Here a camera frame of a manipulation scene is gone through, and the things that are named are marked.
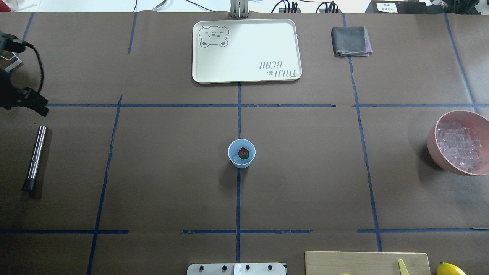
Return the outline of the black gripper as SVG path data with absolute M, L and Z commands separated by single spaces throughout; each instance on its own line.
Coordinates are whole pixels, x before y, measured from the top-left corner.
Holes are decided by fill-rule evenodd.
M 0 69 L 0 107 L 10 110 L 14 107 L 26 107 L 42 117 L 49 113 L 48 100 L 32 88 L 19 89 L 11 83 L 10 75 Z

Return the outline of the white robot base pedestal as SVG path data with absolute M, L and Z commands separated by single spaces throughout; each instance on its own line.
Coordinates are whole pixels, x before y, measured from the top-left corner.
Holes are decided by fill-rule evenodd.
M 286 264 L 279 262 L 257 263 L 194 263 L 187 275 L 287 275 Z

